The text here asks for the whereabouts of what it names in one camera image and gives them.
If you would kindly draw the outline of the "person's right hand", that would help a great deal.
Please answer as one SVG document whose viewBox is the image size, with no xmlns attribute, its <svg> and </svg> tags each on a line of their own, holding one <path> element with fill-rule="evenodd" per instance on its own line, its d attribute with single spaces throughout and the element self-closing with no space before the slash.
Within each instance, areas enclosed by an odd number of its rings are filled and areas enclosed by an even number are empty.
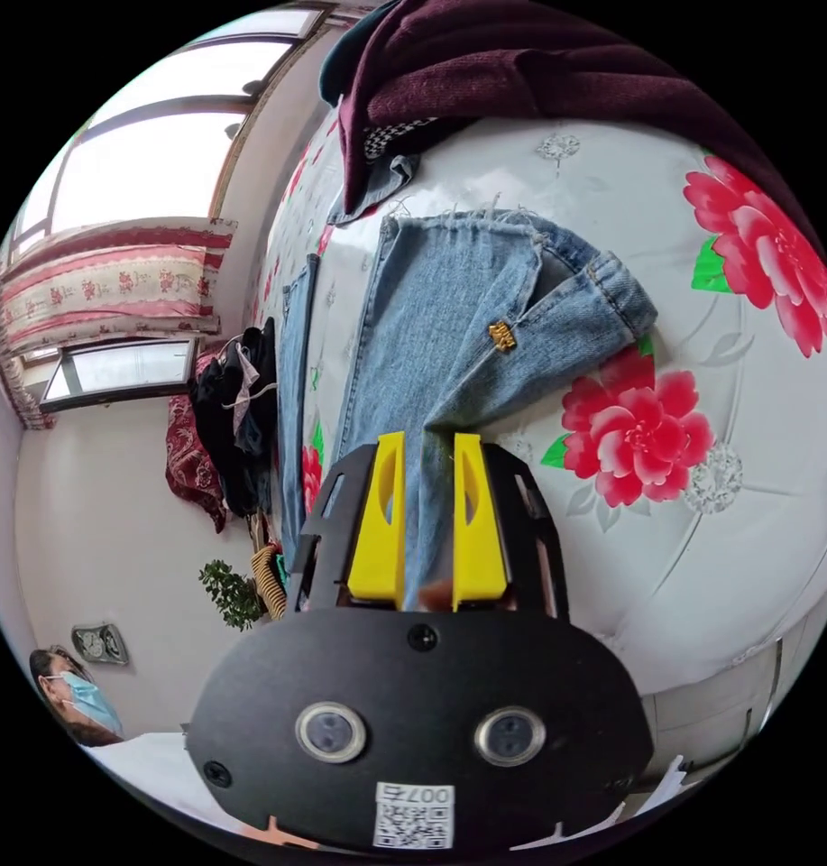
<svg viewBox="0 0 827 866">
<path fill-rule="evenodd" d="M 318 850 L 320 848 L 320 844 L 315 841 L 283 830 L 278 825 L 274 816 L 270 818 L 266 830 L 266 839 L 269 843 L 274 843 L 279 846 L 294 847 L 304 850 Z"/>
</svg>

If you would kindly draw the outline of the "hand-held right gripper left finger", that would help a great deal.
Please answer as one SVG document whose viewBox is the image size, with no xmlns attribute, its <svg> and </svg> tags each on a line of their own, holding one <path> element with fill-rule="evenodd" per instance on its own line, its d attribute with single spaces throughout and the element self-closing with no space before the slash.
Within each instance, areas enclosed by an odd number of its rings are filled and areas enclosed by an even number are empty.
<svg viewBox="0 0 827 866">
<path fill-rule="evenodd" d="M 347 587 L 358 603 L 402 606 L 406 545 L 405 434 L 380 436 Z"/>
</svg>

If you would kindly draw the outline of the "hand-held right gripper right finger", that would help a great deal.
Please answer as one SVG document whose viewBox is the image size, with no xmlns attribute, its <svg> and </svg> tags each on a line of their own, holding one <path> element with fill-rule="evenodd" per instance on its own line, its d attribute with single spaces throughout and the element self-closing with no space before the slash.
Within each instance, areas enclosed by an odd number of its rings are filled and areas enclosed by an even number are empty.
<svg viewBox="0 0 827 866">
<path fill-rule="evenodd" d="M 508 588 L 481 438 L 454 440 L 452 609 L 499 602 Z"/>
</svg>

